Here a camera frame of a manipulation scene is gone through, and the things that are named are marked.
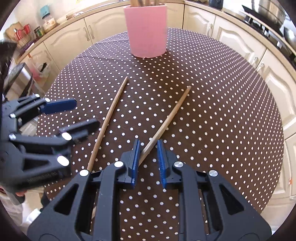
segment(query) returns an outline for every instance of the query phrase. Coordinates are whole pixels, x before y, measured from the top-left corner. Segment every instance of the kitchen cabinet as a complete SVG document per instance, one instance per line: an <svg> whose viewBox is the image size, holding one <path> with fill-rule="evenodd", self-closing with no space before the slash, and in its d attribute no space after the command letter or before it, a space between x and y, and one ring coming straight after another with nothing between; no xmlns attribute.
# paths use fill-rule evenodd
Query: kitchen cabinet
<svg viewBox="0 0 296 241"><path fill-rule="evenodd" d="M269 203L261 213L272 230L277 230L296 204L296 134L284 142L281 175Z"/></svg>
<svg viewBox="0 0 296 241"><path fill-rule="evenodd" d="M241 54L254 68L258 66L266 47L245 30L216 16L212 38Z"/></svg>
<svg viewBox="0 0 296 241"><path fill-rule="evenodd" d="M284 138L296 133L296 83L283 64L266 50L257 71L267 83L281 114Z"/></svg>
<svg viewBox="0 0 296 241"><path fill-rule="evenodd" d="M92 42L84 19L80 19L48 37L44 44L57 67L62 70Z"/></svg>
<svg viewBox="0 0 296 241"><path fill-rule="evenodd" d="M213 13L185 5L183 29L212 36L215 19Z"/></svg>
<svg viewBox="0 0 296 241"><path fill-rule="evenodd" d="M166 3L167 24L169 28L182 28L184 16L184 4L180 3Z"/></svg>
<svg viewBox="0 0 296 241"><path fill-rule="evenodd" d="M42 88L44 92L47 92L54 82L55 78L58 76L60 73L59 68L53 61L51 55L49 54L47 48L45 47L44 43L39 44L36 48L34 48L32 51L30 51L30 55L32 58L38 57L40 59L41 63L47 63L49 62L50 64L50 73L47 79L41 79L40 81L36 82L39 87ZM24 58L22 62L27 63L29 61L29 57L27 56Z"/></svg>
<svg viewBox="0 0 296 241"><path fill-rule="evenodd" d="M92 43L127 31L123 7L115 7L84 18Z"/></svg>

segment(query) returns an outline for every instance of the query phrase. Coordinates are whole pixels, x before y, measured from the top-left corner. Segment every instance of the brown tablecloth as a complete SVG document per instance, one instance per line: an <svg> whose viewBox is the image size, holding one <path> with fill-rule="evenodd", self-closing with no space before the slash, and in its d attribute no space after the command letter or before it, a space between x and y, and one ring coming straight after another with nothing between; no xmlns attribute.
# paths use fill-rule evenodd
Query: brown tablecloth
<svg viewBox="0 0 296 241"><path fill-rule="evenodd" d="M102 170L131 150L144 147L191 85L190 95L162 136L165 147L198 171L217 170L261 212L279 179L283 131L266 83L237 52L210 37L168 30L167 52L134 57L127 33L100 41L78 55L58 75L50 99L74 97L70 112L42 115L38 135L98 118L102 123L123 79L129 80L98 152ZM73 148L73 175L86 169L97 133ZM50 199L69 180L46 185ZM178 195L162 188L157 152L139 167L135 190L120 196L124 240L177 240Z"/></svg>

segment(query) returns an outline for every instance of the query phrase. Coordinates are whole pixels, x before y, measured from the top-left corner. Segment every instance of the pink utensil holder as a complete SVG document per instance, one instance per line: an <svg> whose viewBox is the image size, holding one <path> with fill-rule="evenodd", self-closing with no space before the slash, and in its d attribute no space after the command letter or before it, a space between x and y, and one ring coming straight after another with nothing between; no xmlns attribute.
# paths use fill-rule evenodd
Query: pink utensil holder
<svg viewBox="0 0 296 241"><path fill-rule="evenodd" d="M124 7L131 53L153 58L166 51L167 6Z"/></svg>

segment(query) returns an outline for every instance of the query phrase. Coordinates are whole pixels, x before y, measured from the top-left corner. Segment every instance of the silver screw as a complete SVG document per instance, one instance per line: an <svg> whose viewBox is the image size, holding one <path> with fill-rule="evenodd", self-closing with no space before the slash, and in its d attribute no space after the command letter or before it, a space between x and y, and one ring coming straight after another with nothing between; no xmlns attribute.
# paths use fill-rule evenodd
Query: silver screw
<svg viewBox="0 0 296 241"><path fill-rule="evenodd" d="M66 140L66 141L70 141L72 139L72 136L68 133L68 132L64 132L62 133L62 137Z"/></svg>
<svg viewBox="0 0 296 241"><path fill-rule="evenodd" d="M9 134L9 139L10 140L15 140L17 137L15 136L15 134Z"/></svg>
<svg viewBox="0 0 296 241"><path fill-rule="evenodd" d="M86 177L86 176L89 174L89 171L86 170L86 169L84 169L84 170L81 170L81 171L79 172L79 174L80 174L80 176L82 176L82 177Z"/></svg>
<svg viewBox="0 0 296 241"><path fill-rule="evenodd" d="M211 177L216 177L216 176L218 176L218 172L217 172L216 170L210 170L210 171L209 171L209 175L210 175Z"/></svg>
<svg viewBox="0 0 296 241"><path fill-rule="evenodd" d="M114 162L114 166L115 167L122 167L123 166L123 162L122 161L116 161L116 162Z"/></svg>
<svg viewBox="0 0 296 241"><path fill-rule="evenodd" d="M175 163L174 163L174 166L175 167L182 167L184 164L183 164L183 162L181 162L181 161L176 161Z"/></svg>
<svg viewBox="0 0 296 241"><path fill-rule="evenodd" d="M66 167L70 164L69 160L64 156L58 156L57 162L60 163L64 167Z"/></svg>

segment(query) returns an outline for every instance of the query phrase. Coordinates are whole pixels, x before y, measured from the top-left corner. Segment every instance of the plastic bag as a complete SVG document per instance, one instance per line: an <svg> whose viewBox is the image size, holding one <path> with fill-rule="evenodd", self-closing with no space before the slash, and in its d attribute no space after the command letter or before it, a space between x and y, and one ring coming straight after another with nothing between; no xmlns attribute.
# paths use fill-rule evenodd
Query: plastic bag
<svg viewBox="0 0 296 241"><path fill-rule="evenodd" d="M47 65L44 70L40 72L44 63L47 63ZM27 65L32 72L35 81L46 81L50 73L50 63L47 57L42 55L42 53L33 55L29 58Z"/></svg>

